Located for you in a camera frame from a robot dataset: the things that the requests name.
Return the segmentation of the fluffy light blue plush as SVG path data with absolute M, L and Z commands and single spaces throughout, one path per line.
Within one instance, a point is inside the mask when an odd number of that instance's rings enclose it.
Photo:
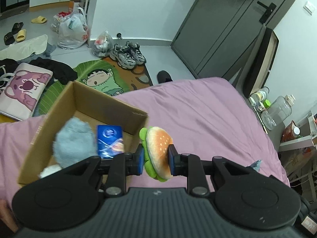
M 69 119 L 55 136 L 53 155 L 62 168 L 97 155 L 97 145 L 90 125 L 77 117 Z

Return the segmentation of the black shoe by bed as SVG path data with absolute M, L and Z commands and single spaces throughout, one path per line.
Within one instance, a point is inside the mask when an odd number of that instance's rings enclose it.
M 162 84 L 162 83 L 167 83 L 167 82 L 172 82 L 172 78 L 170 76 L 170 74 L 165 71 L 162 70 L 157 74 L 157 80 L 158 80 L 158 84 Z

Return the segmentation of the cream floor towel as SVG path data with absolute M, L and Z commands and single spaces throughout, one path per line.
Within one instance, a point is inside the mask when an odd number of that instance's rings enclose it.
M 7 48 L 0 51 L 0 60 L 13 59 L 20 61 L 32 54 L 41 54 L 46 51 L 48 36 L 42 35 L 30 40 L 22 41 L 17 44 L 9 45 Z

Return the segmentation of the white fluffy ball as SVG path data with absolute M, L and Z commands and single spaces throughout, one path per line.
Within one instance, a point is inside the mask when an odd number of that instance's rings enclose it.
M 54 164 L 54 165 L 50 165 L 48 167 L 46 167 L 40 174 L 39 174 L 39 178 L 45 178 L 51 174 L 54 174 L 58 171 L 62 170 L 62 168 L 58 165 L 58 164 Z

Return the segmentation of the hamburger plush toy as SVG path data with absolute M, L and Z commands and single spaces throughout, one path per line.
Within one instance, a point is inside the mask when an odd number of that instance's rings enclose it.
M 168 147 L 173 138 L 160 127 L 142 128 L 139 138 L 144 148 L 146 173 L 159 182 L 172 178 L 169 167 Z

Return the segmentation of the blue tissue packet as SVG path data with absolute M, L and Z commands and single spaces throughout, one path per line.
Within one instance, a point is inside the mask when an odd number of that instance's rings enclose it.
M 123 132 L 120 126 L 97 126 L 97 152 L 101 158 L 114 158 L 124 152 Z

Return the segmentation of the blue crochet octopus toy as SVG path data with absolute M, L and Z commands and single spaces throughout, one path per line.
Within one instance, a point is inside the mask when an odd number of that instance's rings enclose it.
M 254 171 L 259 172 L 260 168 L 261 168 L 261 163 L 262 163 L 262 160 L 257 160 L 254 163 L 252 163 L 251 165 L 249 165 L 249 167 L 251 169 L 253 169 Z

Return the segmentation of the pink bed sheet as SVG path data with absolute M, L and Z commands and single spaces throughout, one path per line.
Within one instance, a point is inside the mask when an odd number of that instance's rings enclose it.
M 225 79 L 174 81 L 116 96 L 148 113 L 148 125 L 166 130 L 178 153 L 202 160 L 222 156 L 243 166 L 261 160 L 260 173 L 290 186 L 275 147 L 257 116 Z M 1 199 L 11 204 L 30 143 L 45 116 L 1 124 Z M 145 172 L 131 177 L 131 186 L 185 187 L 185 177 L 161 183 Z

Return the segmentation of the brown cardboard box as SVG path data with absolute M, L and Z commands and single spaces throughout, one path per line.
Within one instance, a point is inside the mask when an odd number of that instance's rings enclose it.
M 145 127 L 148 114 L 78 81 L 69 82 L 31 141 L 17 179 L 20 186 L 37 181 L 38 175 L 53 163 L 55 136 L 72 117 L 87 122 L 94 132 L 98 125 L 121 126 L 124 149 L 134 153 L 139 145 L 139 131 Z

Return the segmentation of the black framed board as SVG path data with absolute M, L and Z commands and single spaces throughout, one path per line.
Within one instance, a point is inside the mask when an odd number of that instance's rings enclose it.
M 246 65 L 247 74 L 243 81 L 242 93 L 245 97 L 265 87 L 276 56 L 279 39 L 275 32 L 263 25 L 256 44 Z

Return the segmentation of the yellow slipper far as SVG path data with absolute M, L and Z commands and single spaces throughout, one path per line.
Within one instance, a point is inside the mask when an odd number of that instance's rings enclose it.
M 47 22 L 47 18 L 43 16 L 38 16 L 37 18 L 33 18 L 31 20 L 31 23 L 34 23 L 34 24 L 44 24 L 46 22 Z

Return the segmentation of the right grey sneaker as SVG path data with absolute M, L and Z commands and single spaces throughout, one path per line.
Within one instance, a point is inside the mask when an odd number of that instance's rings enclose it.
M 138 43 L 132 43 L 131 41 L 126 41 L 126 46 L 128 48 L 128 52 L 130 56 L 135 60 L 137 65 L 145 64 L 146 58 L 141 53 L 140 45 Z

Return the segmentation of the dark grey door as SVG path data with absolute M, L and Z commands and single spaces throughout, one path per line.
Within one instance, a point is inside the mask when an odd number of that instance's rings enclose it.
M 265 24 L 266 6 L 277 5 Z M 295 0 L 195 0 L 171 48 L 195 78 L 230 79 L 249 57 L 263 25 L 274 29 Z

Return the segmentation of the green leaf cartoon rug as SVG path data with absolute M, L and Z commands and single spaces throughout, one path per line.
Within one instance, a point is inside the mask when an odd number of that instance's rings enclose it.
M 77 81 L 110 96 L 147 88 L 153 84 L 144 64 L 129 70 L 120 67 L 118 62 L 110 58 L 80 63 L 74 71 L 77 72 Z M 33 116 L 47 114 L 64 88 L 59 81 L 51 80 L 44 89 Z

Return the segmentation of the green cap bottle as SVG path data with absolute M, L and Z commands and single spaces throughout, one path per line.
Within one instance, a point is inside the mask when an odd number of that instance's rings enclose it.
M 264 108 L 269 108 L 271 106 L 271 102 L 268 99 L 262 101 Z

